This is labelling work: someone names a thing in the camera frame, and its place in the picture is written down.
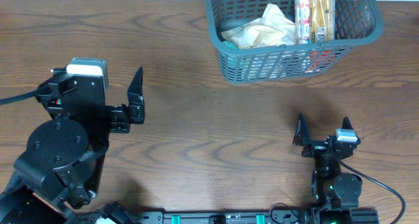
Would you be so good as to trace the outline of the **teal snack packet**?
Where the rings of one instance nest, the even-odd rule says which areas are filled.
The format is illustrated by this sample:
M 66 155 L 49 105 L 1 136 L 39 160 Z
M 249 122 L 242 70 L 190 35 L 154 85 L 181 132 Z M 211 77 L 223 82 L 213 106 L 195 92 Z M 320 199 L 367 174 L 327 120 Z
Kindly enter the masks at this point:
M 228 48 L 231 48 L 231 49 L 234 49 L 234 50 L 239 50 L 238 46 L 231 41 L 223 41 L 222 43 Z

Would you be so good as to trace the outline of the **Kleenex tissue multipack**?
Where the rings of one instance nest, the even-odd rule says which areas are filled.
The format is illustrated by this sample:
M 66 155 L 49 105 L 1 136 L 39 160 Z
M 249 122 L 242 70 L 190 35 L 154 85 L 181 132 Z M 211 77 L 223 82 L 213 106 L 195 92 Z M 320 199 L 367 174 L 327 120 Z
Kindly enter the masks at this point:
M 295 0 L 295 25 L 297 43 L 308 44 L 310 42 L 311 6 L 310 0 Z

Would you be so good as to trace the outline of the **spaghetti packet with red ends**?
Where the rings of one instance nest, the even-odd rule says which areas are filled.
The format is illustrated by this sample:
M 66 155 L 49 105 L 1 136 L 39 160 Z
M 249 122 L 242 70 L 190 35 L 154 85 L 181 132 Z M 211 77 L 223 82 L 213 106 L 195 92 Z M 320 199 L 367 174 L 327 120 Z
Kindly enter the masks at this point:
M 310 42 L 325 43 L 335 38 L 335 2 L 333 0 L 310 0 Z M 308 72 L 318 72 L 336 58 L 331 50 L 310 53 L 314 62 Z

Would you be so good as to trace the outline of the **beige paper bag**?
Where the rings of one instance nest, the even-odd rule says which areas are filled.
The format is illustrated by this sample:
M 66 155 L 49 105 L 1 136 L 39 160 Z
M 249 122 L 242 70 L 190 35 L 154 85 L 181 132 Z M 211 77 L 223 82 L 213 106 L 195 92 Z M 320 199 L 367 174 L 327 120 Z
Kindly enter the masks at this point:
M 278 47 L 296 43 L 295 27 L 275 29 L 265 25 L 250 24 L 221 33 L 224 40 L 234 43 L 238 49 Z
M 285 17 L 281 9 L 272 3 L 267 4 L 261 18 L 263 25 L 282 31 L 290 39 L 296 35 L 295 23 Z

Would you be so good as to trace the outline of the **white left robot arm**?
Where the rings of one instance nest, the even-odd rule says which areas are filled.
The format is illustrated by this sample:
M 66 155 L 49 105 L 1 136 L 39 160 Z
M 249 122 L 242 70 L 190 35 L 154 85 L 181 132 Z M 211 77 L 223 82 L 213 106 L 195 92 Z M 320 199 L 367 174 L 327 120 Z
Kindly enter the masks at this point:
M 143 68 L 127 90 L 128 105 L 107 105 L 105 77 L 54 69 L 32 96 L 51 119 L 38 126 L 1 193 L 2 223 L 81 223 L 74 212 L 100 185 L 112 133 L 145 120 Z

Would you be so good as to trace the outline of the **grey plastic lattice basket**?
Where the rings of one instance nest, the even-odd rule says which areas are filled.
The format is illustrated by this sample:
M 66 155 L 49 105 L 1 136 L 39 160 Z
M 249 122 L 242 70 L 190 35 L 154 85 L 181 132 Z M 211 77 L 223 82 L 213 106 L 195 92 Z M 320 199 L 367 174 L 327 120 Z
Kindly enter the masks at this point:
M 230 83 L 253 83 L 319 75 L 351 49 L 376 41 L 384 21 L 376 0 L 333 0 L 335 38 L 328 42 L 235 50 L 224 44 L 223 31 L 262 17 L 267 4 L 295 19 L 295 0 L 204 0 L 209 36 L 217 49 L 220 71 Z

